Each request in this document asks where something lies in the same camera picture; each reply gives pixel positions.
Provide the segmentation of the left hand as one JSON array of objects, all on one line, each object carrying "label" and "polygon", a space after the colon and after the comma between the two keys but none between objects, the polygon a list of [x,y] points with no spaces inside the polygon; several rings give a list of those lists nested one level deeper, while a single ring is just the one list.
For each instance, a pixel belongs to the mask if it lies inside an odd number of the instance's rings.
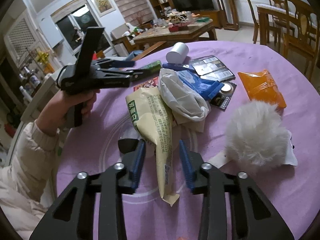
[{"label": "left hand", "polygon": [[97,100],[99,89],[76,95],[68,95],[65,91],[58,91],[46,104],[36,120],[38,128],[46,135],[54,137],[57,129],[66,122],[68,110],[80,103],[84,103],[81,109],[82,118],[86,119]]}]

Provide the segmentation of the left cream sleeve forearm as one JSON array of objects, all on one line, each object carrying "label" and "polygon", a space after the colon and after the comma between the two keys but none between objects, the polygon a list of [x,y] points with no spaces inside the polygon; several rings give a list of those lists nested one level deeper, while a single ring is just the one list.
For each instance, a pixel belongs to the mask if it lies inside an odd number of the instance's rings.
[{"label": "left cream sleeve forearm", "polygon": [[22,239],[29,239],[47,212],[40,199],[55,164],[58,140],[59,133],[48,136],[30,122],[11,164],[1,168],[1,209]]}]

